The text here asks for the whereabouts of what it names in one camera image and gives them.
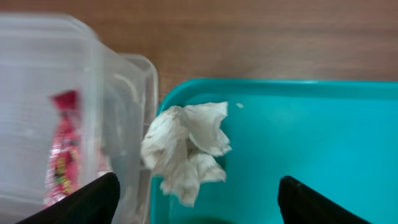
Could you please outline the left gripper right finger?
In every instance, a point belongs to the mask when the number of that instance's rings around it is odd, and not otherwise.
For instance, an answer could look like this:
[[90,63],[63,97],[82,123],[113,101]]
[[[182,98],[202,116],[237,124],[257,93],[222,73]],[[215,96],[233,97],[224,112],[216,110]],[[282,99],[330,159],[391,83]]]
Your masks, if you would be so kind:
[[277,202],[285,224],[369,224],[289,175],[279,182]]

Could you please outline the red snack wrapper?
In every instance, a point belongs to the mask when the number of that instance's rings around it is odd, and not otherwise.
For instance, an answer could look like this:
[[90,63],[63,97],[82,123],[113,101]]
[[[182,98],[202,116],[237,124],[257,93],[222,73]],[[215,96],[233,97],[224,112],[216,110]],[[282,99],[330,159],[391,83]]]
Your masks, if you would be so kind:
[[80,188],[80,93],[69,90],[51,97],[58,124],[47,165],[44,206],[49,207]]

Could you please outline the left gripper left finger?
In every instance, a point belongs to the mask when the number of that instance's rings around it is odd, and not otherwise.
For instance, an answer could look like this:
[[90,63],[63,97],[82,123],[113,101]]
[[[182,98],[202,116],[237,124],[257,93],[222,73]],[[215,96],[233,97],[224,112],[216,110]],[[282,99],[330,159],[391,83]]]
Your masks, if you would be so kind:
[[17,224],[111,224],[120,193],[117,175],[109,172]]

